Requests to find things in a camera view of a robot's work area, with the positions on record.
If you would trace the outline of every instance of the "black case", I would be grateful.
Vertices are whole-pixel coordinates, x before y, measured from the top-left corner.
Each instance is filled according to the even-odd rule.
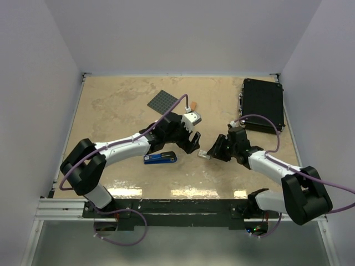
[[[239,95],[240,116],[256,114],[269,118],[278,131],[285,128],[283,121],[283,88],[280,83],[245,79]],[[259,117],[240,121],[245,129],[275,134],[273,127]]]

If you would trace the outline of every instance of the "orange block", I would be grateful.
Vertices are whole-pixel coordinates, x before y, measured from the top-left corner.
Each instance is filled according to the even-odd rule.
[[[195,111],[196,106],[197,106],[197,102],[193,101],[193,102],[190,104],[191,111]]]

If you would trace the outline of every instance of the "tan table surface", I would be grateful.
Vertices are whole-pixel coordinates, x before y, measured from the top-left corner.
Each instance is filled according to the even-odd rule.
[[[252,78],[275,81],[269,76]],[[65,156],[86,137],[93,142],[106,142],[146,128],[160,117],[147,106],[160,90],[176,98],[188,93],[190,102],[197,102],[196,111],[202,116],[202,122],[195,130],[201,133],[201,149],[207,151],[219,134],[227,133],[227,124],[236,118],[243,80],[231,76],[87,77]],[[182,101],[174,112],[183,114],[184,105]],[[265,150],[276,146],[275,135],[254,131],[247,134],[252,146]],[[163,151],[174,151],[177,162],[144,165],[143,157],[129,158],[106,168],[101,184],[116,198],[243,198],[260,188],[281,191],[278,184],[239,165],[235,159],[230,162],[204,160],[197,157],[198,150],[187,155],[176,144],[165,145],[160,152]],[[288,126],[281,133],[280,151],[275,156],[298,165]],[[54,198],[78,197],[73,191],[58,188],[54,194]]]

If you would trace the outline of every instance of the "white enclosure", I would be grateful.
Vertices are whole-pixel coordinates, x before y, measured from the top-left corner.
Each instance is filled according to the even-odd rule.
[[[302,163],[354,188],[354,14],[353,0],[3,0],[0,265],[21,263],[86,72],[281,73]],[[341,265],[355,265],[354,217],[328,216]]]

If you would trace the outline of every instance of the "metal frame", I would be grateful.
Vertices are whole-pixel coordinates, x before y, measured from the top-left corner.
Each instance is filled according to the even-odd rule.
[[[270,74],[270,75],[275,78],[276,82],[279,82],[278,75],[276,75],[276,74]],[[72,130],[75,115],[77,113],[77,109],[78,109],[78,105],[79,105],[80,98],[82,95],[85,80],[86,80],[86,77],[88,77],[88,76],[91,76],[91,73],[84,73],[83,74],[82,85],[80,87],[78,100],[76,102],[76,106],[75,106],[73,116],[71,119],[70,128],[68,130],[68,134],[65,139],[63,152],[60,157],[60,162],[64,158],[64,153],[67,148],[70,132]],[[290,121],[288,119],[288,113],[287,113],[285,103],[283,106],[284,106],[284,110],[285,110],[285,117],[286,117],[287,125],[290,129],[290,134],[291,134],[293,146],[295,147],[297,160],[298,160],[299,165],[302,166],[300,154],[298,152],[297,144],[295,141],[295,136],[293,134]],[[53,178],[54,181],[53,181],[52,190],[55,189],[56,184],[57,184],[57,179],[59,176],[59,165],[58,165],[58,169],[55,173],[55,176]],[[44,221],[93,221],[94,220],[93,218],[83,218],[82,217],[85,202],[86,202],[85,199],[53,199],[53,198],[40,199],[38,207],[37,207],[37,211],[35,214],[35,219],[34,219],[34,223],[32,226],[32,230],[31,230],[29,240],[27,243],[27,247],[25,249],[24,256],[22,259],[21,266],[31,266],[32,265],[32,261],[33,261],[34,254],[37,249],[37,244],[39,241],[40,233],[43,228]],[[286,214],[282,215],[282,220],[284,222],[292,222],[291,218]],[[115,219],[114,218],[96,218],[95,221],[97,221],[97,222],[100,222],[100,221],[101,222],[115,222]],[[248,222],[258,222],[258,221],[260,221],[260,219],[248,219]],[[312,222],[318,223],[319,230],[322,235],[324,247],[326,249],[330,265],[331,266],[340,265],[338,255],[337,255],[337,252],[336,252],[336,249],[334,246],[334,242],[333,242],[331,234],[329,233],[329,230],[328,230],[327,217],[326,216],[318,217],[318,218],[312,220]]]

